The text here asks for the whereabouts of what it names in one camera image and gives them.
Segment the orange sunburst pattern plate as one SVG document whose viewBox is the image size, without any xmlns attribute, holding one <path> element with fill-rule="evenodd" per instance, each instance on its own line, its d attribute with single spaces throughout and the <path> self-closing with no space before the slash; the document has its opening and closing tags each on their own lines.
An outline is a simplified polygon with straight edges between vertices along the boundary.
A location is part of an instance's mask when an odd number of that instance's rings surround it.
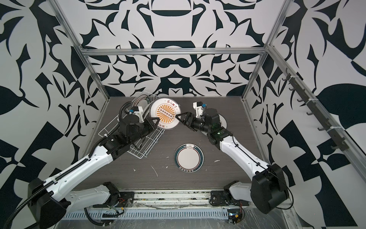
<svg viewBox="0 0 366 229">
<path fill-rule="evenodd" d="M 159 118 L 158 127 L 163 130 L 176 128 L 180 123 L 176 116 L 180 114 L 179 104 L 170 98 L 158 98 L 150 105 L 150 117 Z"/>
</svg>

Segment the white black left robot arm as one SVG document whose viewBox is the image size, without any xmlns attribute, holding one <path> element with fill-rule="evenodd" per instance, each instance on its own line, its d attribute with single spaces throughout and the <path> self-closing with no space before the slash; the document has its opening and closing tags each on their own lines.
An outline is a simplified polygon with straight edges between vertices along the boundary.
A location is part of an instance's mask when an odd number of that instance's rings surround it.
<svg viewBox="0 0 366 229">
<path fill-rule="evenodd" d="M 27 205 L 36 220 L 36 227 L 48 229 L 75 210 L 93 205 L 114 207 L 119 203 L 120 192 L 111 182 L 81 191 L 74 191 L 74 188 L 157 129 L 158 117 L 144 117 L 139 107 L 127 110 L 130 104 L 127 102 L 122 106 L 118 125 L 97 141 L 88 155 L 44 181 L 37 178 L 29 184 Z"/>
</svg>

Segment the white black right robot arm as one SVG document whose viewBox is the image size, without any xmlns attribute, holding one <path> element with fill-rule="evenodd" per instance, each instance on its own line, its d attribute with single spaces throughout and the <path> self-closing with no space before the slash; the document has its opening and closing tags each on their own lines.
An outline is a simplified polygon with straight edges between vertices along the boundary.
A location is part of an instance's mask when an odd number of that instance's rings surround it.
<svg viewBox="0 0 366 229">
<path fill-rule="evenodd" d="M 277 164 L 268 164 L 252 154 L 220 123 L 216 109 L 209 108 L 202 116 L 191 112 L 176 115 L 184 126 L 192 131 L 203 131 L 209 142 L 228 155 L 250 178 L 251 186 L 241 182 L 229 186 L 235 200 L 252 202 L 262 213 L 268 214 L 292 197 L 283 170 Z"/>
</svg>

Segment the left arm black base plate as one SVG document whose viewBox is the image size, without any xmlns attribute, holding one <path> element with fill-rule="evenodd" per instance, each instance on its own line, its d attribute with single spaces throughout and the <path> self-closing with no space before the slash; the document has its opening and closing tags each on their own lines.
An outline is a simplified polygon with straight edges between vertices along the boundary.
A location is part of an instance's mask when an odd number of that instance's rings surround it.
<svg viewBox="0 0 366 229">
<path fill-rule="evenodd" d="M 134 195 L 135 193 L 133 191 L 120 192 L 115 207 L 117 208 L 130 207 L 134 203 Z"/>
</svg>

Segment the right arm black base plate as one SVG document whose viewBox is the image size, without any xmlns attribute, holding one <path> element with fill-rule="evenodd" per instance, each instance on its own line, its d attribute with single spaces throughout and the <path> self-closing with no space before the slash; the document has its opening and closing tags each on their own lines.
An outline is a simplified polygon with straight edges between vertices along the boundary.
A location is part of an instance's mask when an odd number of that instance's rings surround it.
<svg viewBox="0 0 366 229">
<path fill-rule="evenodd" d="M 237 200 L 227 190 L 213 190 L 210 192 L 210 195 L 209 203 L 212 206 L 237 205 Z"/>
</svg>

